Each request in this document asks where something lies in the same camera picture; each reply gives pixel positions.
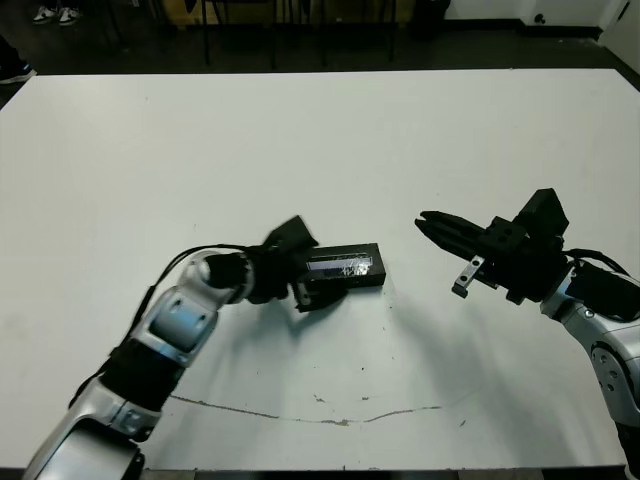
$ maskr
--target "metal robot arm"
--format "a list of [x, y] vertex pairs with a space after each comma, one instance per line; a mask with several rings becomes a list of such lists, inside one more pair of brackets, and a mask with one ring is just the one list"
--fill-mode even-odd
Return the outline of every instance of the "metal robot arm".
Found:
[[[213, 332], [218, 310], [248, 299], [284, 298], [288, 284], [305, 311], [313, 295], [296, 279], [303, 259], [317, 245], [300, 217], [271, 232], [258, 247], [237, 247], [227, 255], [197, 247], [179, 255], [151, 287], [122, 343], [71, 401], [62, 421], [45, 440], [24, 479], [120, 480], [139, 478], [144, 456], [137, 445], [153, 432], [162, 406], [184, 370]], [[230, 246], [218, 245], [218, 248]], [[145, 313], [155, 287], [182, 259], [193, 255], [177, 285]], [[344, 292], [324, 292], [321, 305]]]
[[473, 280], [505, 287], [507, 300], [540, 302], [541, 313], [580, 342], [618, 428], [627, 475], [640, 478], [640, 284], [600, 252], [562, 250], [569, 221], [553, 189], [538, 190], [513, 221], [495, 217], [486, 229], [441, 212], [421, 217], [415, 223], [424, 235], [469, 261], [454, 293], [465, 298]]

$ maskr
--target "black box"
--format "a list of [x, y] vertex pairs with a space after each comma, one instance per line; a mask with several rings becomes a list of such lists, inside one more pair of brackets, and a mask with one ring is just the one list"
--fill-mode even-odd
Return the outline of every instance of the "black box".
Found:
[[387, 276], [377, 243], [314, 248], [307, 269], [304, 282], [315, 288], [377, 287]]

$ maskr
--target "sneaker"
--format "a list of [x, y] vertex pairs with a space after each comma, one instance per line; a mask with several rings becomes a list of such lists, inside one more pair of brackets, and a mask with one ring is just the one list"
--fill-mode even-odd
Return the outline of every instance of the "sneaker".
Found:
[[36, 75], [36, 71], [28, 63], [23, 63], [15, 68], [6, 68], [0, 65], [0, 85], [26, 82]]
[[33, 23], [36, 25], [42, 25], [43, 23], [49, 23], [55, 17], [58, 16], [57, 10], [51, 10], [44, 5], [38, 9], [38, 13], [33, 17]]
[[80, 18], [80, 10], [77, 8], [63, 8], [60, 10], [60, 26], [67, 27], [69, 25], [73, 25]]

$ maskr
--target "silver robot arm segment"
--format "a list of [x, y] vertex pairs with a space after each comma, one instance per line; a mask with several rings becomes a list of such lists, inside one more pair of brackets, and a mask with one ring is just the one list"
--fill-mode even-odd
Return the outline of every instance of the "silver robot arm segment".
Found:
[[237, 285], [216, 288], [207, 258], [194, 255], [177, 285], [166, 290], [93, 377], [27, 467], [25, 480], [120, 480], [139, 477], [146, 440], [161, 408], [213, 332], [218, 310], [254, 286], [244, 261]]

